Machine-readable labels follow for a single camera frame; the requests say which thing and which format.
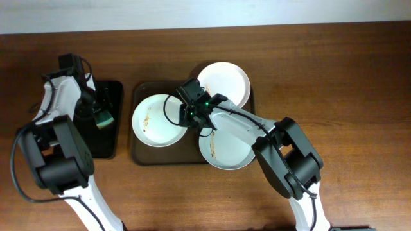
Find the white plate top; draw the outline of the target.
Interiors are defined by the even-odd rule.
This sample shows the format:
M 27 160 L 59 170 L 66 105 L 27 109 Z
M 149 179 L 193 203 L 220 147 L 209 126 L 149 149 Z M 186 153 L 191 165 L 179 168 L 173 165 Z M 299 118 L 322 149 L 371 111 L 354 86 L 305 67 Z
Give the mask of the white plate top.
M 208 65 L 197 79 L 210 96 L 221 94 L 238 107 L 243 107 L 249 99 L 251 86 L 247 74 L 230 62 L 215 62 Z

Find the white plate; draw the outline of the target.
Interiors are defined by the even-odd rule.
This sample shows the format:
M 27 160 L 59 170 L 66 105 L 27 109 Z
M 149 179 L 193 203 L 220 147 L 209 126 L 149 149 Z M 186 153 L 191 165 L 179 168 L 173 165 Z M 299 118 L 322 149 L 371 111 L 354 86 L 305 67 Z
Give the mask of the white plate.
M 179 141 L 187 128 L 170 123 L 179 121 L 182 102 L 175 96 L 155 94 L 140 102 L 132 115 L 132 129 L 136 137 L 152 147 L 162 148 Z
M 215 62 L 208 65 L 197 79 L 210 96 L 221 94 L 238 107 L 243 107 L 249 99 L 251 86 L 247 74 L 230 62 Z

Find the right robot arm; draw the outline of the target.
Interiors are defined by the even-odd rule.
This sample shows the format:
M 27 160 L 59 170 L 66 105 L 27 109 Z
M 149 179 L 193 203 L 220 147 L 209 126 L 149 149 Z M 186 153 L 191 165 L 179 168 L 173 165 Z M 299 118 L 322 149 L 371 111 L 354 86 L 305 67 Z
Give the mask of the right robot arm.
M 324 164 L 293 119 L 258 117 L 219 94 L 182 100 L 184 126 L 227 132 L 251 146 L 269 184 L 288 199 L 297 230 L 330 230 L 319 195 Z

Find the light blue plate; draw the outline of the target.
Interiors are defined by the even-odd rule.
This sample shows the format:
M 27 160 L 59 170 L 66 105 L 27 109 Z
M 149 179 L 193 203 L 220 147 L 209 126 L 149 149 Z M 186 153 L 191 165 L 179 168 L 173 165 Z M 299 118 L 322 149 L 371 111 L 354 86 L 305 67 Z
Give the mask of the light blue plate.
M 255 154 L 251 146 L 227 132 L 203 128 L 198 140 L 200 152 L 212 166 L 222 170 L 238 170 L 250 164 Z

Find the green yellow sponge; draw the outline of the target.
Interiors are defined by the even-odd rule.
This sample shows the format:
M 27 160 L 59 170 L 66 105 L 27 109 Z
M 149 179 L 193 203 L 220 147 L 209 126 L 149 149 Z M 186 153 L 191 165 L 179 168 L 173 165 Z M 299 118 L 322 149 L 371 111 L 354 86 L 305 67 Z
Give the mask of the green yellow sponge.
M 102 110 L 94 114 L 94 120 L 99 130 L 110 126 L 114 122 L 114 118 L 108 110 Z

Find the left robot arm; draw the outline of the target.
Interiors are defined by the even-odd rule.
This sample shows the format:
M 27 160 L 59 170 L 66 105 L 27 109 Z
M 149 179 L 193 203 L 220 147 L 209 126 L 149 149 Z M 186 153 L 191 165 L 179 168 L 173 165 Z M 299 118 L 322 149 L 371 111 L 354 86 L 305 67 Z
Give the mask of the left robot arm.
M 92 154 L 73 123 L 81 88 L 73 76 L 44 76 L 45 94 L 36 117 L 17 133 L 10 172 L 17 192 L 31 203 L 65 201 L 88 230 L 125 230 L 109 208 L 94 179 Z M 15 150 L 20 148 L 35 183 L 52 198 L 29 197 L 18 183 Z

